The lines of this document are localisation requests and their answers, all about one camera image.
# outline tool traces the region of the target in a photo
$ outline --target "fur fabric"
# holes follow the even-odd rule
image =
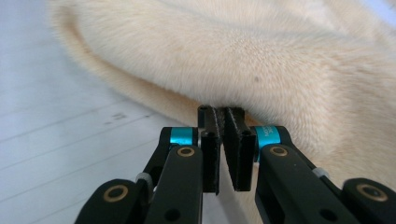
[[[186,125],[241,106],[342,186],[396,189],[396,30],[358,0],[49,0],[78,63]],[[236,194],[250,223],[253,194]]]

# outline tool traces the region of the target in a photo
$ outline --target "white faux fur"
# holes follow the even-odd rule
[[[396,189],[396,31],[357,0],[52,0],[77,62],[187,125],[241,106],[332,181]],[[252,194],[238,194],[251,223]]]

